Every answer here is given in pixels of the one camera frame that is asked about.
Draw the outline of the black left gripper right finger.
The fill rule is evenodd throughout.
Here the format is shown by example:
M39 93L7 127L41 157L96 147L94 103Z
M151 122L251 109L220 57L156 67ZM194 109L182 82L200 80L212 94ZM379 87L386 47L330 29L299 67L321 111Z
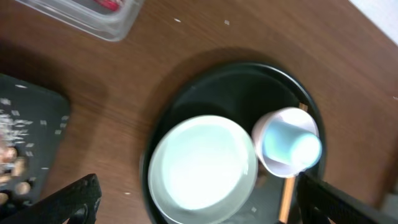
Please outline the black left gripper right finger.
M303 224L397 224L396 219L304 172L298 176L296 190Z

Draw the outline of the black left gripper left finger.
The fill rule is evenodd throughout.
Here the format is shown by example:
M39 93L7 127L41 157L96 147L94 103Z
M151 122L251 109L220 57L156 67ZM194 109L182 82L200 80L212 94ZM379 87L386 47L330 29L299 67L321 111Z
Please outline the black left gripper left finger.
M96 174L88 174L43 200L28 206L1 224L95 224L102 192Z

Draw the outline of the light blue cup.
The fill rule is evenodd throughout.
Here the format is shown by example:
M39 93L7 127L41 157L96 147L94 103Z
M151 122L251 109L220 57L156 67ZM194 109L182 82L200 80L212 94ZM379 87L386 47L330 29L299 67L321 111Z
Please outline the light blue cup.
M282 121L270 123L263 143L266 157L300 169L314 165L322 154L322 143L317 135Z

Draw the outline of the red strawberry snack wrapper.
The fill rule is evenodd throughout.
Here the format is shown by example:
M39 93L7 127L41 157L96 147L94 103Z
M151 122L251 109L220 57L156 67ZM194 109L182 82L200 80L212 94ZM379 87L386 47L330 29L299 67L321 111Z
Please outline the red strawberry snack wrapper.
M94 0L105 11L116 12L125 5L125 0Z

